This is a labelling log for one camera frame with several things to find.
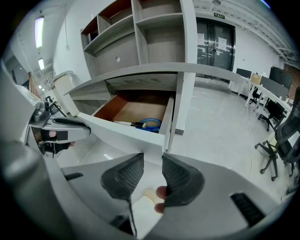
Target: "drawer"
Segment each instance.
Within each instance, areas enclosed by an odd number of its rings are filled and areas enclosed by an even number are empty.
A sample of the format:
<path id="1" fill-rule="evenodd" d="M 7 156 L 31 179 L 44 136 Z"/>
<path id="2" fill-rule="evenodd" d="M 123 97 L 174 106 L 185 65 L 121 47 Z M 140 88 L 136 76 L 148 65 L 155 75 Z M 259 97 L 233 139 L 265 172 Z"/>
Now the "drawer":
<path id="1" fill-rule="evenodd" d="M 128 154 L 143 152 L 146 161 L 161 164 L 162 153 L 168 148 L 173 105 L 172 92 L 121 91 L 92 115 L 80 112 L 77 117 L 105 143 Z M 113 122 L 114 120 L 139 122 L 145 118 L 162 121 L 159 133 Z"/>

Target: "glass door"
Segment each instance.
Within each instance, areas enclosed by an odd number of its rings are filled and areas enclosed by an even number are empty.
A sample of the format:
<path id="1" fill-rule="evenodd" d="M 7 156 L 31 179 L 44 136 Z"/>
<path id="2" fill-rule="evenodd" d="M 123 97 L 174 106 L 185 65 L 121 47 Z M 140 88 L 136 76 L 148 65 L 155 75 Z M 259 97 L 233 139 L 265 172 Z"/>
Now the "glass door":
<path id="1" fill-rule="evenodd" d="M 233 26 L 197 18 L 197 63 L 232 71 L 235 48 L 234 34 Z M 202 74 L 196 76 L 229 83 L 228 80 L 212 76 Z"/>

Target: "desk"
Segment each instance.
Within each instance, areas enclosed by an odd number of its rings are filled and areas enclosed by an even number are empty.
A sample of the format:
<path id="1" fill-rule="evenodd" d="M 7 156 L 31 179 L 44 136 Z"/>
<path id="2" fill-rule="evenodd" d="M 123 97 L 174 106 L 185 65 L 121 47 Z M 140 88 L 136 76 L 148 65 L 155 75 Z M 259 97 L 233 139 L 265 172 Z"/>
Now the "desk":
<path id="1" fill-rule="evenodd" d="M 246 77 L 243 77 L 243 76 L 240 76 L 240 78 L 241 78 L 241 82 L 240 82 L 239 89 L 238 89 L 238 96 L 240 95 L 240 91 L 241 91 L 242 86 L 244 85 L 244 83 L 247 83 L 249 85 L 249 81 L 250 81 L 249 78 L 246 78 Z"/>
<path id="2" fill-rule="evenodd" d="M 248 99 L 244 105 L 244 107 L 247 107 L 249 101 L 250 101 L 250 98 L 254 92 L 254 88 L 257 87 L 258 90 L 262 93 L 261 96 L 259 97 L 257 103 L 256 103 L 256 106 L 255 106 L 255 109 L 257 109 L 257 107 L 259 106 L 259 103 L 263 97 L 263 95 L 265 95 L 266 97 L 268 97 L 269 99 L 271 99 L 273 102 L 275 103 L 279 103 L 281 106 L 284 107 L 284 109 L 288 112 L 288 114 L 291 112 L 292 110 L 292 107 L 289 106 L 285 101 L 281 100 L 281 97 L 277 97 L 275 94 L 273 94 L 272 92 L 270 92 L 269 90 L 267 90 L 266 88 L 264 88 L 262 85 L 258 85 L 254 82 L 251 82 L 251 85 L 252 85 L 252 88 L 251 88 L 251 91 L 250 91 L 250 94 L 248 96 Z"/>

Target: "blue cable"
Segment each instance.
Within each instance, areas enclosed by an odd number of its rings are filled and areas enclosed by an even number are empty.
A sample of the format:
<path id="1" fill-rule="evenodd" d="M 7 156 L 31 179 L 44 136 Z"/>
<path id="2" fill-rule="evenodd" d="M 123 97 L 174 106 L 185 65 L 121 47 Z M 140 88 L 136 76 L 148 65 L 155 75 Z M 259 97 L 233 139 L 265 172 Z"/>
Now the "blue cable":
<path id="1" fill-rule="evenodd" d="M 142 121 L 140 121 L 142 123 L 145 123 L 145 122 L 157 122 L 158 123 L 158 126 L 148 126 L 146 128 L 142 128 L 142 127 L 136 127 L 137 129 L 141 129 L 141 130 L 144 130 L 144 131 L 148 131 L 148 132 L 153 132 L 153 133 L 158 133 L 159 130 L 160 130 L 160 126 L 161 126 L 161 121 L 156 119 L 156 118 L 146 118 L 146 119 L 143 119 Z"/>

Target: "cardboard box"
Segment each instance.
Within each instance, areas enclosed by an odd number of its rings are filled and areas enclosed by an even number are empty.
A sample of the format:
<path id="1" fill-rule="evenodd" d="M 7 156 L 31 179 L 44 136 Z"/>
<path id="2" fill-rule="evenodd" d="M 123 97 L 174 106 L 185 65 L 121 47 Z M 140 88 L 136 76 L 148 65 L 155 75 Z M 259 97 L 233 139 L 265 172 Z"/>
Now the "cardboard box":
<path id="1" fill-rule="evenodd" d="M 251 75 L 251 82 L 256 83 L 257 85 L 259 85 L 261 83 L 261 79 L 262 79 L 262 76 L 260 76 L 260 75 L 256 75 L 256 74 Z"/>

